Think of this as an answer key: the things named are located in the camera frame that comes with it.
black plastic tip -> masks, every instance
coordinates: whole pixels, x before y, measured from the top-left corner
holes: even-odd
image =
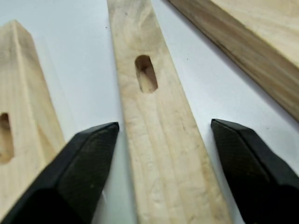
[[[114,122],[76,134],[2,224],[89,224],[109,174],[118,131]]]

white surface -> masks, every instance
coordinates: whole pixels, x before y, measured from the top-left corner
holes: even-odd
[[[164,0],[152,0],[234,223],[242,218],[220,168],[212,118],[258,132],[299,174],[299,125]],[[34,37],[65,138],[119,121],[123,130],[105,0],[0,0],[0,25],[17,19]],[[132,189],[121,132],[112,173],[93,223],[133,223]]]

light wooden board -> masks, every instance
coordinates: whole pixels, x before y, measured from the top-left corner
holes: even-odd
[[[0,220],[64,146],[33,39],[0,27]]]
[[[299,1],[168,0],[299,121]]]
[[[108,10],[139,223],[230,223],[150,0]]]

oval hole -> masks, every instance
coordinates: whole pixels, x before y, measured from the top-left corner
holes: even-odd
[[[0,115],[0,164],[8,163],[14,156],[13,138],[7,113]]]
[[[144,93],[152,93],[158,88],[154,67],[148,55],[140,55],[135,60],[139,87]]]

black clamp jaw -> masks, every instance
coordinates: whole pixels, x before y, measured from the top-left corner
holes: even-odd
[[[89,224],[109,174],[118,123],[76,134],[1,224]]]
[[[255,131],[213,119],[225,177],[247,224],[299,223],[299,178]]]

